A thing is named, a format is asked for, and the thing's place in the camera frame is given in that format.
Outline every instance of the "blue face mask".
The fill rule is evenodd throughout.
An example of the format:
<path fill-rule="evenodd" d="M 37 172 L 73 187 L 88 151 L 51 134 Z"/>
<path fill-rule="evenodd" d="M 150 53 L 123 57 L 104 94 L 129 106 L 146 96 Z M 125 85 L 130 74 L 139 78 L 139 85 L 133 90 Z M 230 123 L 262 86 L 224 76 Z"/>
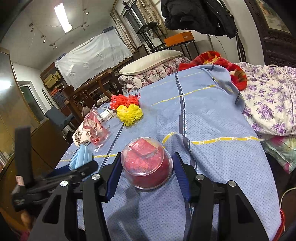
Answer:
<path fill-rule="evenodd" d="M 92 158 L 91 151 L 85 145 L 81 144 L 79 146 L 79 150 L 71 159 L 71 162 L 69 164 L 69 169 L 70 170 L 77 169 L 78 167 L 81 167 L 84 164 L 90 162 L 92 159 L 93 158 Z"/>

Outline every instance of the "white cloth cover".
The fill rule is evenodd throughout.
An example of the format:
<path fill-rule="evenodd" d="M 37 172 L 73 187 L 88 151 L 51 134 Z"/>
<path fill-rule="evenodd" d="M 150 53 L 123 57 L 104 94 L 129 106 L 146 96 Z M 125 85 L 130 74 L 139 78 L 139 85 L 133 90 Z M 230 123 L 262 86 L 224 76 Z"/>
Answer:
<path fill-rule="evenodd" d="M 68 85 L 77 89 L 89 78 L 131 57 L 131 51 L 113 29 L 91 38 L 55 63 Z"/>

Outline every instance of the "metal screw cap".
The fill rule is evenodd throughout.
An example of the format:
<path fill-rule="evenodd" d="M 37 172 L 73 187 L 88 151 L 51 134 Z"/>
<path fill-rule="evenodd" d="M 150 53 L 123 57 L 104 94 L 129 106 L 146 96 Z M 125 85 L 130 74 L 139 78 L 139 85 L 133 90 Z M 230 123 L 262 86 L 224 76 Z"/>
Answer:
<path fill-rule="evenodd" d="M 100 174 L 93 174 L 93 175 L 91 176 L 91 178 L 94 179 L 94 180 L 98 180 L 98 179 L 101 178 L 101 175 L 100 175 Z"/>
<path fill-rule="evenodd" d="M 205 179 L 205 176 L 203 174 L 197 174 L 195 178 L 201 181 Z"/>
<path fill-rule="evenodd" d="M 65 187 L 65 186 L 68 185 L 68 181 L 66 181 L 66 180 L 61 181 L 61 182 L 60 182 L 60 185 L 61 185 L 62 187 Z"/>
<path fill-rule="evenodd" d="M 231 186 L 231 187 L 235 187 L 237 184 L 236 184 L 235 181 L 229 181 L 228 185 Z"/>

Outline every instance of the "ceiling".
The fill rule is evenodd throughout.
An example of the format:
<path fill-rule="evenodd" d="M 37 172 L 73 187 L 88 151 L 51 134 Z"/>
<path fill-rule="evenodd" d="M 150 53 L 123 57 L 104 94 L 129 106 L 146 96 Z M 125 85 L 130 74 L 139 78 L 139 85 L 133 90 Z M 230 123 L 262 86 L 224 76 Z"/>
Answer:
<path fill-rule="evenodd" d="M 61 2 L 73 27 L 67 34 L 54 11 Z M 41 69 L 54 56 L 54 50 L 49 46 L 51 43 L 55 42 L 58 48 L 66 48 L 87 31 L 93 31 L 94 27 L 111 23 L 109 12 L 113 3 L 114 0 L 33 0 L 13 22 L 0 46 L 10 51 L 12 63 Z M 31 22 L 34 24 L 33 32 L 30 32 Z M 84 22 L 89 25 L 86 31 L 81 27 Z M 42 42 L 42 35 L 46 36 L 46 43 Z"/>

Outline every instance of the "red plastic bag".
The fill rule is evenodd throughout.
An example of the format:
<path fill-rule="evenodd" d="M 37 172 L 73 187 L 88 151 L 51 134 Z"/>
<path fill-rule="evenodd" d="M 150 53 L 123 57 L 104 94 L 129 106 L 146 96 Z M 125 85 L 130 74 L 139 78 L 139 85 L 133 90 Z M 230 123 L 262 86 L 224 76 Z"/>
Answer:
<path fill-rule="evenodd" d="M 110 136 L 109 128 L 94 106 L 84 118 L 82 130 L 90 132 L 91 143 L 96 146 L 97 151 Z"/>

